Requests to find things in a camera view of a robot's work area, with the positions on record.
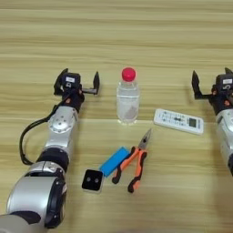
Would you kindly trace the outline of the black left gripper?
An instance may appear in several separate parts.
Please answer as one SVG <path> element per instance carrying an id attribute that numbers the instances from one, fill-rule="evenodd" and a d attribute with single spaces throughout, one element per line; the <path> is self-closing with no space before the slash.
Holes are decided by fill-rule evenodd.
<path id="1" fill-rule="evenodd" d="M 55 96 L 61 96 L 63 94 L 62 90 L 62 77 L 63 75 L 68 71 L 67 68 L 65 68 L 57 77 L 55 84 L 54 84 L 54 95 Z M 98 72 L 96 72 L 94 79 L 93 79 L 93 87 L 92 88 L 82 88 L 81 89 L 70 89 L 65 91 L 65 93 L 62 96 L 62 99 L 64 100 L 63 106 L 70 106 L 76 110 L 76 112 L 79 112 L 81 105 L 85 101 L 85 94 L 92 94 L 97 95 L 98 90 L 100 87 L 100 78 Z"/>

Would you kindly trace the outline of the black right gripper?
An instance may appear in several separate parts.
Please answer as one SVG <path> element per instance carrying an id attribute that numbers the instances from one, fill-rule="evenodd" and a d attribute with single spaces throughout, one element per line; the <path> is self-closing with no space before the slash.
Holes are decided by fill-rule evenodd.
<path id="1" fill-rule="evenodd" d="M 226 74 L 233 74 L 233 72 L 225 67 Z M 210 99 L 211 105 L 214 108 L 215 114 L 217 115 L 219 112 L 227 109 L 233 108 L 233 87 L 227 89 L 218 90 L 216 86 L 212 87 L 212 95 L 211 94 L 203 94 L 199 88 L 199 78 L 196 71 L 192 73 L 192 88 L 194 91 L 195 99 Z"/>

